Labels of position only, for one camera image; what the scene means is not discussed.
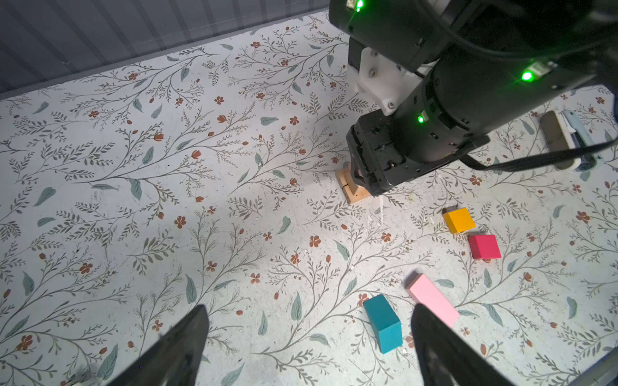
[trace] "green led light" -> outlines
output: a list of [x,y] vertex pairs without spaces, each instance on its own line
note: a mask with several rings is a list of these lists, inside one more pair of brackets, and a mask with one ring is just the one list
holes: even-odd
[[534,79],[535,79],[535,76],[530,71],[526,71],[522,74],[523,81],[532,82]]

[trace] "teal rectangular block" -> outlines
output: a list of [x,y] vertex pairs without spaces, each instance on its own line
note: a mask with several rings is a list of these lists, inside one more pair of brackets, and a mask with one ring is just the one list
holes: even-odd
[[366,300],[363,305],[382,354],[401,346],[404,341],[401,334],[401,321],[384,295]]

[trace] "red cube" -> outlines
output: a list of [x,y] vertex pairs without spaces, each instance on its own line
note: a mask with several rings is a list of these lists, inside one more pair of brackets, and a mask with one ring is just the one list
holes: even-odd
[[501,259],[498,241],[494,235],[479,235],[468,237],[472,257],[475,259]]

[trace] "pink block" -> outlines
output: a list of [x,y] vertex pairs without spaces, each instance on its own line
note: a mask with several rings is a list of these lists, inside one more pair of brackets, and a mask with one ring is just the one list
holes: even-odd
[[417,303],[423,303],[447,326],[453,327],[459,313],[424,274],[417,276],[406,290]]
[[480,235],[468,237],[472,257],[475,259],[501,259],[498,241],[494,235]]

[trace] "gray wall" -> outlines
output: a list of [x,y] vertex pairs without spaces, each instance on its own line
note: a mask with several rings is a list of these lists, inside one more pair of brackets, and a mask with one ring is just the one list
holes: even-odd
[[328,0],[0,0],[0,93],[328,6]]

